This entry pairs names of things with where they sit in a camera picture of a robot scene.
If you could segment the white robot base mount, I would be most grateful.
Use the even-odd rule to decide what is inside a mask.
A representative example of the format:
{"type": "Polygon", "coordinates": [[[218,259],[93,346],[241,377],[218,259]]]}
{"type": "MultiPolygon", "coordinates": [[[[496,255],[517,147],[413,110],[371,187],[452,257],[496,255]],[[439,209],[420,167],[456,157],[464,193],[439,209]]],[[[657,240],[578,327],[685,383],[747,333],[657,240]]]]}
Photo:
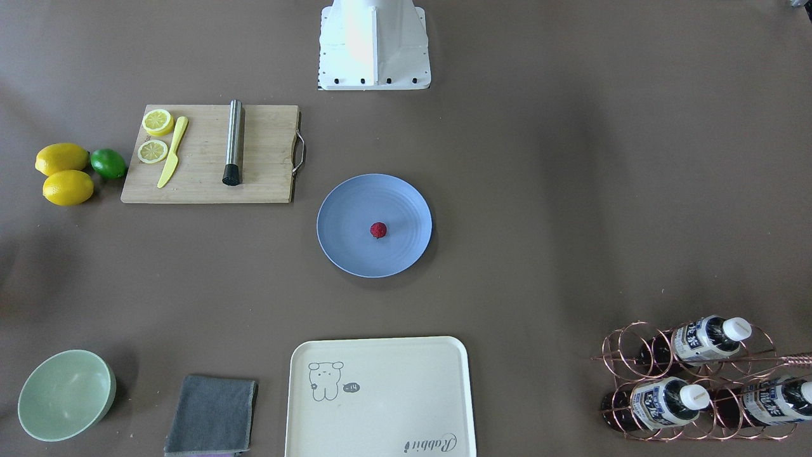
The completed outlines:
{"type": "Polygon", "coordinates": [[[430,87],[426,14],[412,1],[334,1],[322,9],[319,43],[319,90],[430,87]]]}

